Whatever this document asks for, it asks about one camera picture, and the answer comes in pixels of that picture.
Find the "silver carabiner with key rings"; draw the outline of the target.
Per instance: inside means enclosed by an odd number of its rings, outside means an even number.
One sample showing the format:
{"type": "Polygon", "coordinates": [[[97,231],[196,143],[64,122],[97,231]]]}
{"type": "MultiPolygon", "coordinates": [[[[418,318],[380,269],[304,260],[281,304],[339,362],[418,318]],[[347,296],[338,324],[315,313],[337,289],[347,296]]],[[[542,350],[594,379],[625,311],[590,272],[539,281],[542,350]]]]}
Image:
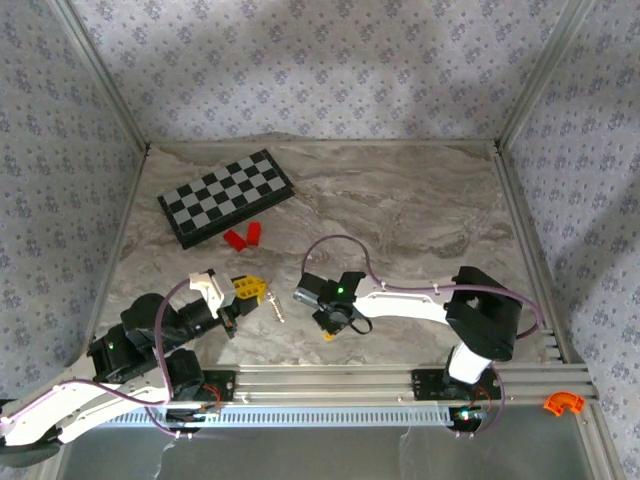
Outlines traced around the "silver carabiner with key rings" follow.
{"type": "Polygon", "coordinates": [[[267,288],[267,290],[265,292],[265,300],[271,306],[277,321],[279,323],[284,323],[285,322],[285,315],[284,315],[284,311],[282,309],[281,302],[280,302],[279,298],[277,297],[277,295],[275,294],[275,292],[271,288],[267,288]]]}

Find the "black and grey chessboard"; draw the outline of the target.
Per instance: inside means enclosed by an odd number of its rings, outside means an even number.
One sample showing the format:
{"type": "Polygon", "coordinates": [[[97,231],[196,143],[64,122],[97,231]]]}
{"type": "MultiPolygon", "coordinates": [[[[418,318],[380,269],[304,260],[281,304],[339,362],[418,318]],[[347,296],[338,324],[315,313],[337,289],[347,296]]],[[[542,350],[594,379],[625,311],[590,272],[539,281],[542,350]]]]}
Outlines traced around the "black and grey chessboard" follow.
{"type": "Polygon", "coordinates": [[[293,183],[263,149],[157,200],[179,244],[187,250],[293,196],[293,183]]]}

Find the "small black circuit board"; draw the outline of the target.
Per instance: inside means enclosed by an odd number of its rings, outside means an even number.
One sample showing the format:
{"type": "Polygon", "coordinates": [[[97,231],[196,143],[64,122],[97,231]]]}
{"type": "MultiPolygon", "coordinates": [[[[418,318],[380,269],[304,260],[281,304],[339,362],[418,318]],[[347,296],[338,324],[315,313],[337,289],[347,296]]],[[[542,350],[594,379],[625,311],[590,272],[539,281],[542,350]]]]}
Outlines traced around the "small black circuit board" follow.
{"type": "Polygon", "coordinates": [[[215,406],[196,409],[170,409],[166,411],[165,421],[169,425],[186,425],[188,423],[203,423],[209,418],[217,417],[221,412],[215,406]]]}
{"type": "Polygon", "coordinates": [[[449,416],[452,424],[449,429],[454,433],[472,434],[481,426],[487,414],[481,407],[451,407],[449,416]]]}

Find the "grey metal base sheet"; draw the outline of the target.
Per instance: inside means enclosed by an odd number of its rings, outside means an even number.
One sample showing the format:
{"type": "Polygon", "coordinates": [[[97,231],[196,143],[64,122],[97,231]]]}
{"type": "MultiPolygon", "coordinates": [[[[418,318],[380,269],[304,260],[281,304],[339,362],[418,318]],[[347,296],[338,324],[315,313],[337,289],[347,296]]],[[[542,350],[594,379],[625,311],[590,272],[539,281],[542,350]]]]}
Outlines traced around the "grey metal base sheet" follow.
{"type": "Polygon", "coordinates": [[[507,420],[473,439],[443,428],[230,430],[172,440],[106,428],[64,453],[55,480],[600,480],[570,424],[507,420]]]}

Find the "long aluminium frame rail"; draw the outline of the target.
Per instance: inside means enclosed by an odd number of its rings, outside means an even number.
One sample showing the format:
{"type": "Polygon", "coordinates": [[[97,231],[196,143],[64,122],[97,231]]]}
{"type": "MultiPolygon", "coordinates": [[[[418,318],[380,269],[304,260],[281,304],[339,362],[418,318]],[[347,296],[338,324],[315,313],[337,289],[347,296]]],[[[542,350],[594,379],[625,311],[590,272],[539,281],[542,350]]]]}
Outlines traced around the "long aluminium frame rail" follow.
{"type": "Polygon", "coordinates": [[[217,365],[214,371],[233,371],[228,405],[251,407],[285,406],[394,406],[428,403],[468,405],[473,400],[497,407],[508,403],[541,405],[550,395],[566,391],[588,402],[599,398],[586,366],[582,364],[499,364],[495,379],[484,375],[489,394],[477,394],[473,387],[461,397],[429,398],[417,401],[412,372],[415,364],[361,366],[217,365]]]}

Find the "aluminium side rail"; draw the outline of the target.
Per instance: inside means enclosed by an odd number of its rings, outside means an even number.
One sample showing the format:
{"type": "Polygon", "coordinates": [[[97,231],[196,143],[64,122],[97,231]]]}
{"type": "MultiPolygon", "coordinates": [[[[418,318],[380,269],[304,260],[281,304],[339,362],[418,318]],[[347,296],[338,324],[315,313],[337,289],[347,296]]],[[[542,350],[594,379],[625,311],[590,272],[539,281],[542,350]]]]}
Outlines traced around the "aluminium side rail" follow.
{"type": "Polygon", "coordinates": [[[90,344],[93,342],[95,332],[98,328],[100,318],[104,310],[104,306],[106,304],[108,294],[111,288],[114,272],[119,263],[119,259],[120,259],[120,255],[121,255],[123,243],[124,243],[126,226],[127,226],[127,223],[131,214],[133,202],[135,200],[135,196],[140,184],[140,179],[142,176],[142,172],[144,170],[144,165],[145,165],[146,159],[148,158],[149,150],[150,150],[150,143],[147,142],[143,145],[143,149],[140,153],[138,166],[134,171],[133,180],[126,197],[126,202],[124,204],[124,210],[122,212],[121,218],[118,223],[118,230],[115,235],[113,247],[111,249],[111,253],[110,253],[108,262],[106,264],[105,274],[102,278],[100,287],[97,291],[94,306],[92,308],[89,323],[85,332],[85,337],[84,337],[82,346],[80,347],[80,350],[79,350],[79,359],[83,359],[86,357],[88,348],[90,344]]]}
{"type": "Polygon", "coordinates": [[[560,358],[564,363],[583,363],[583,359],[570,341],[565,318],[556,308],[551,275],[515,167],[501,152],[498,141],[492,143],[491,154],[504,191],[534,299],[543,312],[545,326],[555,333],[560,358]]]}

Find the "thin aluminium rail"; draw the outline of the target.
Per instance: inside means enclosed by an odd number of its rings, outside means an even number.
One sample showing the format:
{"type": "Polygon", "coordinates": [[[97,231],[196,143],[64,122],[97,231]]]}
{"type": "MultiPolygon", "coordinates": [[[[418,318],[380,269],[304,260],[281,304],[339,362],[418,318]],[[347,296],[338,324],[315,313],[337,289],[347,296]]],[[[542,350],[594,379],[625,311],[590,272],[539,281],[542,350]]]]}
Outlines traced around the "thin aluminium rail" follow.
{"type": "Polygon", "coordinates": [[[250,138],[240,140],[222,141],[185,141],[185,142],[151,142],[151,146],[163,149],[185,149],[187,147],[196,148],[222,148],[222,147],[242,147],[242,146],[443,146],[443,147],[464,147],[478,149],[493,149],[496,141],[492,139],[450,139],[450,140],[417,140],[417,139],[357,139],[357,140],[319,140],[308,138],[294,139],[265,139],[250,138]]]}

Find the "aluminium frame post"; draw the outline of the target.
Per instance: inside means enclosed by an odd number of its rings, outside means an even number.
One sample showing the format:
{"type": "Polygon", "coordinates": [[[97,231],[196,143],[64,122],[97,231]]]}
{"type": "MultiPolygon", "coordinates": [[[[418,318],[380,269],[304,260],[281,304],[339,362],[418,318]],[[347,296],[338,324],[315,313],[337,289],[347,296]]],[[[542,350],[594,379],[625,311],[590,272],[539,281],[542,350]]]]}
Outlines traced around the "aluminium frame post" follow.
{"type": "Polygon", "coordinates": [[[555,26],[534,62],[524,86],[496,139],[500,153],[509,149],[526,124],[563,56],[579,33],[596,0],[566,0],[555,26]]]}
{"type": "Polygon", "coordinates": [[[142,153],[148,144],[71,0],[46,0],[124,133],[142,153]]]}

